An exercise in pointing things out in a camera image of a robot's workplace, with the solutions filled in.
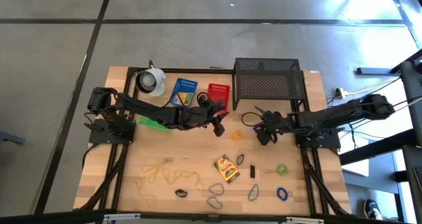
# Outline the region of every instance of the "wooden table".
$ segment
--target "wooden table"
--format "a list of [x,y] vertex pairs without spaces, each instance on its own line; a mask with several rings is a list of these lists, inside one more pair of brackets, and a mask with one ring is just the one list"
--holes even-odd
[[[127,67],[110,67],[105,86],[122,92],[127,70]],[[311,110],[324,109],[326,100],[319,73],[306,71],[304,75]],[[179,77],[197,81],[197,93],[206,92],[210,82],[231,86],[230,74],[166,73],[164,95],[153,98],[140,93],[138,98],[154,105],[163,105],[170,97],[175,81]],[[132,80],[129,95],[132,95],[134,84]],[[232,111],[232,96],[230,95],[229,98],[230,113],[222,121],[226,131],[219,138],[214,135],[212,126],[190,131],[158,130],[143,125],[136,126],[134,141],[129,146],[127,155],[118,211],[253,215],[310,214],[303,164],[294,135],[285,134],[279,136],[276,144],[269,143],[267,146],[261,146],[251,127],[241,123],[242,113],[256,112],[254,105],[263,109],[280,111],[285,116],[291,111],[289,101],[245,99],[240,101],[236,111]],[[253,123],[257,121],[256,119],[252,116],[247,117],[247,122]],[[243,133],[242,140],[231,139],[231,133],[235,131]],[[107,144],[100,145],[88,154],[76,194],[75,208],[85,204],[102,183],[110,147]],[[226,183],[213,166],[213,162],[224,154],[232,160],[236,160],[240,154],[245,154],[244,162],[237,166],[241,175],[231,184]],[[325,185],[341,206],[346,211],[350,211],[338,156],[331,150],[320,149],[319,158]],[[287,165],[288,175],[276,174],[276,167],[280,163]],[[256,167],[255,179],[249,177],[250,165]],[[183,172],[183,175],[173,183],[174,174],[180,173],[176,170],[186,172]],[[200,182],[197,182],[195,173],[199,174]],[[217,197],[218,201],[224,205],[220,210],[215,210],[206,203],[206,199],[211,197],[208,187],[216,182],[222,183],[225,189],[224,194]],[[247,196],[254,184],[258,184],[259,197],[250,202]],[[283,187],[288,191],[289,198],[286,202],[282,202],[276,196],[278,187]],[[175,195],[175,191],[179,188],[187,190],[186,198]],[[111,205],[113,191],[112,184],[106,207]],[[321,212],[318,189],[315,184],[313,191],[316,209]]]

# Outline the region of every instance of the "sneaker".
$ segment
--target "sneaker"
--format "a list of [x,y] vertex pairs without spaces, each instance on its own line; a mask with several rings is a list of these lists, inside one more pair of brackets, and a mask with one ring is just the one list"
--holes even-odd
[[374,200],[366,200],[363,204],[363,214],[368,219],[382,220],[378,204]]

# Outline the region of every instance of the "green object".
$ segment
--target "green object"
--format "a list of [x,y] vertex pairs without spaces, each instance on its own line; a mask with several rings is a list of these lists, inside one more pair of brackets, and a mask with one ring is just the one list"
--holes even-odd
[[287,174],[287,165],[284,164],[279,164],[277,166],[276,172],[278,175],[286,175]]
[[145,116],[140,117],[139,124],[149,126],[150,128],[156,128],[156,129],[161,129],[161,130],[169,130],[168,128],[164,127],[163,125],[160,125],[159,123],[157,123],[157,121],[153,121],[152,119],[145,117]]

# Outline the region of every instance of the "metal mesh platform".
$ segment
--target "metal mesh platform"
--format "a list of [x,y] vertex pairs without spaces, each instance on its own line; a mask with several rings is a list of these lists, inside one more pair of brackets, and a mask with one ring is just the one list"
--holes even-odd
[[236,58],[235,101],[239,99],[306,99],[297,59]]

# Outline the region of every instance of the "gray floor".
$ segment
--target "gray floor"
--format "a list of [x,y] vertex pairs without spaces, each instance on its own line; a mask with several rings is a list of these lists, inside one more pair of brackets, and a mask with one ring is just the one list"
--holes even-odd
[[[0,0],[0,18],[96,18],[102,0]],[[400,19],[392,0],[110,0],[106,18]],[[30,208],[78,76],[93,25],[0,24],[0,130],[27,143],[0,145],[0,215]],[[256,24],[103,25],[46,211],[73,206],[89,131],[86,103],[110,66],[231,68],[236,57],[299,59],[319,70],[327,97],[389,78],[357,67],[393,67],[416,51],[405,26]]]

